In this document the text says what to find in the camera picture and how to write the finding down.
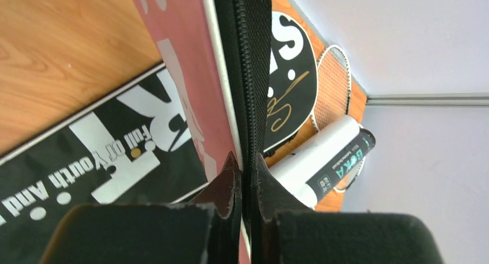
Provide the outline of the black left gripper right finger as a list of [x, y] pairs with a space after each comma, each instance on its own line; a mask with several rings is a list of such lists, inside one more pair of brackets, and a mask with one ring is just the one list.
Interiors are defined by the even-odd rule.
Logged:
[[316, 212], [256, 154], [250, 172], [252, 263], [442, 263], [426, 225], [395, 213]]

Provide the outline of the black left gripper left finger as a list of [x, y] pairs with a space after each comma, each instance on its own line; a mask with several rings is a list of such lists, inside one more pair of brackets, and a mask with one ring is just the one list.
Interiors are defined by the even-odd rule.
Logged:
[[41, 263], [238, 263], [241, 172], [233, 154], [186, 203], [79, 205]]

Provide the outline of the white shuttlecock tube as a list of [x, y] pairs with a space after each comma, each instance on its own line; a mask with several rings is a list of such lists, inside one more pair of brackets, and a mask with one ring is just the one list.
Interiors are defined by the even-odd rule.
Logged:
[[301, 203], [306, 182], [350, 143], [363, 128], [349, 115], [326, 126], [270, 168], [270, 173]]

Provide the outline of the black shuttlecock tube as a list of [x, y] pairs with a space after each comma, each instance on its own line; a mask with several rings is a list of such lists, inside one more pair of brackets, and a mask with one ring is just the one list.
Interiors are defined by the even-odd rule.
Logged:
[[302, 203], [309, 208], [314, 208], [375, 145], [376, 139], [373, 133], [361, 128], [359, 134], [350, 143], [306, 182], [299, 193]]

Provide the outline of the black racket cover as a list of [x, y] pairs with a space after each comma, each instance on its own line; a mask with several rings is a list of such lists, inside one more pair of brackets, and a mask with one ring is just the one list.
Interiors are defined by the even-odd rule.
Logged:
[[[304, 124], [318, 86], [304, 29], [272, 10], [271, 31], [262, 153]], [[212, 180], [163, 62], [1, 158], [1, 262], [40, 263], [76, 206], [186, 203]]]

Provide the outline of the white racket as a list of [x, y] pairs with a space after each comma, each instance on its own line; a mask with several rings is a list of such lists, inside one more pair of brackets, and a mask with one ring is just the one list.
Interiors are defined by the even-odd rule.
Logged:
[[354, 183], [354, 181], [359, 177], [361, 174], [364, 164], [366, 161], [366, 157], [363, 157], [350, 171], [349, 173], [345, 176], [345, 178], [333, 189], [337, 193], [344, 193], [346, 192]]
[[311, 120], [316, 131], [324, 129], [349, 111], [351, 67], [338, 45], [325, 49], [317, 64], [318, 94]]

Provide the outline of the pink racket cover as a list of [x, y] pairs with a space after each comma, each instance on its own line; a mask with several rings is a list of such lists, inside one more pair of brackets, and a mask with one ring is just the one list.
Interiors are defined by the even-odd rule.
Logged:
[[255, 180], [264, 163], [272, 0], [133, 0], [174, 80], [208, 179], [229, 154], [241, 171], [239, 230], [262, 263]]

